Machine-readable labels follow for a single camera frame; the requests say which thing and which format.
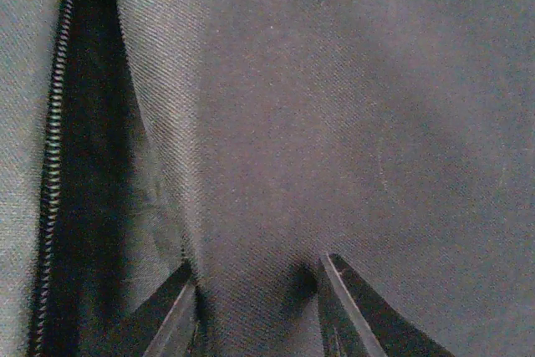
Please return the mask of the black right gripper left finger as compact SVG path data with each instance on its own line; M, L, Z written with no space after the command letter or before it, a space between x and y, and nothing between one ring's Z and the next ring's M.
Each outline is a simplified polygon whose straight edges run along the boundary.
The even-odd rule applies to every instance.
M128 319L122 356L193 356L199 318L196 281L183 263Z

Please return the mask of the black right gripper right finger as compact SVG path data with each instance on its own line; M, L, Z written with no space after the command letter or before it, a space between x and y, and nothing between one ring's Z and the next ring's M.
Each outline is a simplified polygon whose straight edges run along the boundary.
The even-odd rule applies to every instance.
M318 262L318 319L326 356L451 356L393 309L341 256Z

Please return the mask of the black student bag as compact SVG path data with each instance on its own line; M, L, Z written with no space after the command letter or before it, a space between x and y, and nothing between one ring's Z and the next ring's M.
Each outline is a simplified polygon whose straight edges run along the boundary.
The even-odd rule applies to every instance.
M188 261L208 356L320 356L335 252L534 353L534 0L1 0L1 353L100 356Z

